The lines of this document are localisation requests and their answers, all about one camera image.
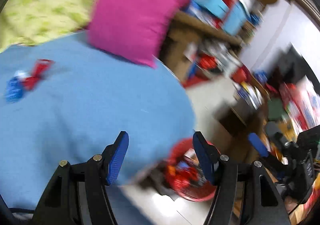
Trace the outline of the blue blanket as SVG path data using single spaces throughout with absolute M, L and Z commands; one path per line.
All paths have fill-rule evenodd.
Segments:
M 7 82 L 29 75 L 37 60 L 55 63 L 34 89 L 7 102 Z M 160 61 L 140 66 L 89 45 L 80 31 L 1 53 L 1 196 L 11 208 L 34 209 L 59 161 L 83 163 L 129 135 L 119 185 L 144 175 L 180 139 L 195 114 L 176 77 Z

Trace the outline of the wooden nightstand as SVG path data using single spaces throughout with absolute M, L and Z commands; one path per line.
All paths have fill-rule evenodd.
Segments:
M 188 49 L 191 44 L 198 47 L 205 39 L 224 42 L 236 48 L 243 44 L 240 37 L 231 36 L 185 12 L 178 11 L 169 24 L 158 58 L 180 82 L 185 82 L 195 57 Z

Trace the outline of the magenta pillow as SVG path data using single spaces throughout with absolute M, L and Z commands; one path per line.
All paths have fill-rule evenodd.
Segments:
M 153 68 L 171 20 L 189 1 L 97 0 L 88 26 L 88 42 Z

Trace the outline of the white crumpled tissue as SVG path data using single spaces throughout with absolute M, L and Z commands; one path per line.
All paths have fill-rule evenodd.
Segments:
M 17 70 L 14 74 L 14 77 L 17 77 L 19 80 L 24 80 L 28 78 L 30 75 L 27 72 L 24 72 L 23 70 Z

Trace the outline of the red ribbon plastic strip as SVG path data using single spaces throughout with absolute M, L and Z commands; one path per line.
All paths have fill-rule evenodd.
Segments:
M 37 83 L 44 79 L 44 74 L 53 66 L 55 62 L 47 59 L 37 60 L 30 75 L 22 79 L 25 90 L 30 91 L 35 88 Z

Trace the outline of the red trash basket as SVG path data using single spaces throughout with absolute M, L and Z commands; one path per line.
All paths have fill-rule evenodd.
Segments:
M 178 196 L 191 202 L 214 198 L 216 187 L 204 177 L 192 138 L 184 138 L 174 144 L 166 160 L 164 179 Z

